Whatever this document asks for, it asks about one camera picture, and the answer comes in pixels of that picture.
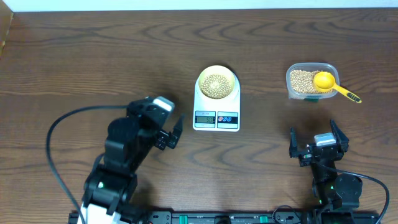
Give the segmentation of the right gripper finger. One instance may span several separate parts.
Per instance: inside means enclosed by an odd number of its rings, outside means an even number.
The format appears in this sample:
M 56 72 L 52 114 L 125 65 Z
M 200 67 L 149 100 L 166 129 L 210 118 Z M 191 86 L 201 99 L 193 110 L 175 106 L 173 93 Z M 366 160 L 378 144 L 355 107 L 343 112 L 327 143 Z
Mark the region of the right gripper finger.
M 290 128 L 290 146 L 289 146 L 289 156 L 290 157 L 298 157 L 298 144 L 296 140 L 295 131 L 293 128 Z
M 333 119 L 330 120 L 330 126 L 332 134 L 336 139 L 336 144 L 339 146 L 341 152 L 347 152 L 349 147 L 349 139 L 342 132 L 342 130 L 336 125 Z

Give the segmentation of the yellow measuring scoop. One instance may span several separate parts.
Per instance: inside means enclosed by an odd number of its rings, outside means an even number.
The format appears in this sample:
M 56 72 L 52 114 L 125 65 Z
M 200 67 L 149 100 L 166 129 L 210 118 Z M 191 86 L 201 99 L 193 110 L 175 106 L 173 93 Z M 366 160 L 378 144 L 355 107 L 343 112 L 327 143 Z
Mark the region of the yellow measuring scoop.
M 313 78 L 314 88 L 319 92 L 336 90 L 355 103 L 362 103 L 362 99 L 353 92 L 336 84 L 335 77 L 329 72 L 319 72 Z

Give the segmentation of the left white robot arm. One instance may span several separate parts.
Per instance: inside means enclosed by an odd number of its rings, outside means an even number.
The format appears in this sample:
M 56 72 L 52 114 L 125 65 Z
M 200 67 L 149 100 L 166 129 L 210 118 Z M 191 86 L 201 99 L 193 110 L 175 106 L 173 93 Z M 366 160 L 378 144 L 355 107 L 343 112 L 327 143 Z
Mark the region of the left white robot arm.
M 136 171 L 153 147 L 175 148 L 183 130 L 181 116 L 173 131 L 163 129 L 175 108 L 159 96 L 129 103 L 126 115 L 108 126 L 104 154 L 85 181 L 80 215 L 70 223 L 150 223 L 151 213 L 130 204 Z

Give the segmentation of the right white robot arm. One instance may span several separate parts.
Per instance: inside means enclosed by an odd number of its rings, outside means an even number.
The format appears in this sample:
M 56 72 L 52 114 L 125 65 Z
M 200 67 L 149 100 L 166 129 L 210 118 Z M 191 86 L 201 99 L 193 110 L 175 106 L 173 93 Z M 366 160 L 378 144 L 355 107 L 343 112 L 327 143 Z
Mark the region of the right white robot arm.
M 359 207 L 362 180 L 335 166 L 348 151 L 349 139 L 333 120 L 330 127 L 330 133 L 316 135 L 315 142 L 303 149 L 294 129 L 290 129 L 289 156 L 297 158 L 301 167 L 311 167 L 313 194 L 320 201 L 318 207 L 303 215 L 303 223 L 354 223 L 353 210 Z

